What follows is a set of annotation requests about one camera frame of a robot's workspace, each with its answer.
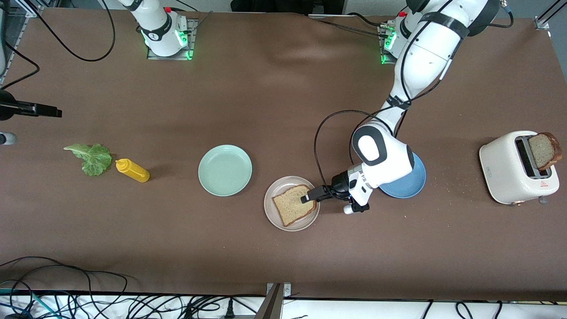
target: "blue plate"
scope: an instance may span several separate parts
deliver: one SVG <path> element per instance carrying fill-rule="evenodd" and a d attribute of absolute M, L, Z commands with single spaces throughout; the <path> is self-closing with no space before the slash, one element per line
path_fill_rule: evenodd
<path fill-rule="evenodd" d="M 416 196 L 425 186 L 425 166 L 419 156 L 413 153 L 413 170 L 408 175 L 391 183 L 380 185 L 380 189 L 395 198 Z"/>

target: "lettuce leaf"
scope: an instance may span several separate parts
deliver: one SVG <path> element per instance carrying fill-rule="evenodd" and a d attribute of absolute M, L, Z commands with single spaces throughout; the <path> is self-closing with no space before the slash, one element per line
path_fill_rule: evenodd
<path fill-rule="evenodd" d="M 100 144 L 95 144 L 92 147 L 84 144 L 73 144 L 63 149 L 70 150 L 76 157 L 84 160 L 83 171 L 88 176 L 102 174 L 112 163 L 110 151 Z"/>

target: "brown tablecloth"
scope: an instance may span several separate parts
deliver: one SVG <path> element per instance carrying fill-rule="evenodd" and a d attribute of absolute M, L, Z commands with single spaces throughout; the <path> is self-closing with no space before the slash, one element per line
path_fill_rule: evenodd
<path fill-rule="evenodd" d="M 96 63 L 69 55 L 39 20 L 27 27 L 19 50 L 41 72 L 9 92 L 57 106 L 63 118 L 0 123 L 19 136 L 0 146 L 3 261 L 46 255 L 129 274 L 137 280 L 128 289 L 145 292 L 265 293 L 266 282 L 292 282 L 293 292 L 313 297 L 565 298 L 566 188 L 547 206 L 497 204 L 477 155 L 520 129 L 567 142 L 567 87 L 547 32 L 530 20 L 467 39 L 439 87 L 414 103 L 399 137 L 425 163 L 421 193 L 399 200 L 376 191 L 371 210 L 354 216 L 327 201 L 313 225 L 288 233 L 266 218 L 264 194 L 287 175 L 321 184 L 312 149 L 321 120 L 382 105 L 393 66 L 380 64 L 377 38 L 296 14 L 213 13 L 199 27 L 193 61 L 149 61 L 131 14 L 112 14 L 116 46 Z M 44 16 L 82 56 L 110 44 L 104 11 Z M 358 18 L 331 20 L 375 31 Z M 7 80 L 31 70 L 16 58 Z M 348 139 L 360 119 L 336 116 L 321 130 L 328 179 L 350 165 Z M 152 179 L 137 183 L 114 168 L 87 177 L 63 150 L 73 143 L 101 143 Z M 227 198 L 197 177 L 201 157 L 221 144 L 243 148 L 253 163 L 248 186 Z M 69 271 L 33 278 L 34 288 L 87 288 Z M 94 286 L 119 288 L 111 278 Z"/>

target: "white toaster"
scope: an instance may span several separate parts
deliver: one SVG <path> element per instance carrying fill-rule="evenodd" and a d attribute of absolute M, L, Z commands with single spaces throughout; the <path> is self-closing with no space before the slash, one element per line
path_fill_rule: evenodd
<path fill-rule="evenodd" d="M 520 204 L 545 196 L 559 189 L 555 166 L 539 171 L 535 166 L 528 138 L 533 131 L 508 133 L 483 145 L 479 151 L 480 165 L 492 197 L 502 204 Z"/>

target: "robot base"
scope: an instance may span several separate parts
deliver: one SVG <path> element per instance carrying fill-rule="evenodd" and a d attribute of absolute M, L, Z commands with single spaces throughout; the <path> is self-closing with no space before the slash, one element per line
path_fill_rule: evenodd
<path fill-rule="evenodd" d="M 187 37 L 187 45 L 182 47 L 179 52 L 172 56 L 162 57 L 156 55 L 148 47 L 147 49 L 147 59 L 148 60 L 174 60 L 174 61 L 186 61 L 193 59 L 193 51 L 195 49 L 195 38 L 197 37 L 197 25 L 199 23 L 198 19 L 187 19 L 187 31 L 189 33 L 185 35 Z"/>

